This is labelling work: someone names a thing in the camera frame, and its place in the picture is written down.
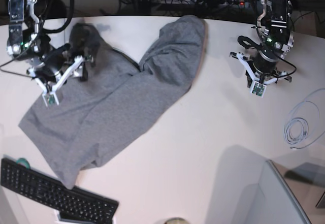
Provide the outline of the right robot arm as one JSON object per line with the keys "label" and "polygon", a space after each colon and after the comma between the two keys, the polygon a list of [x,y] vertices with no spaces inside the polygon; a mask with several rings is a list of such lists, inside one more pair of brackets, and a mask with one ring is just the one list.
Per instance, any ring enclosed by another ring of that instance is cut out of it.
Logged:
{"label": "right robot arm", "polygon": [[69,0],[69,11],[63,25],[56,29],[44,27],[51,13],[60,8],[55,0],[6,0],[9,25],[7,53],[11,57],[5,67],[14,61],[26,61],[30,68],[24,77],[39,79],[46,85],[56,84],[64,78],[88,79],[87,66],[95,67],[94,52],[86,46],[86,34],[79,23],[71,30],[69,41],[55,48],[50,34],[58,34],[71,23],[75,0]]}

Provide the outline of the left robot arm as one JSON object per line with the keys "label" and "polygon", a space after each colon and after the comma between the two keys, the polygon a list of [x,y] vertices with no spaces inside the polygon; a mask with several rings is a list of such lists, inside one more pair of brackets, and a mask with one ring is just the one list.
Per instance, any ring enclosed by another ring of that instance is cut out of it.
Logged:
{"label": "left robot arm", "polygon": [[260,43],[245,36],[238,43],[246,50],[253,48],[257,54],[244,59],[248,65],[246,75],[252,71],[259,82],[267,79],[291,81],[297,68],[285,60],[294,43],[294,33],[289,28],[293,5],[291,0],[249,0],[256,16],[255,30]]}

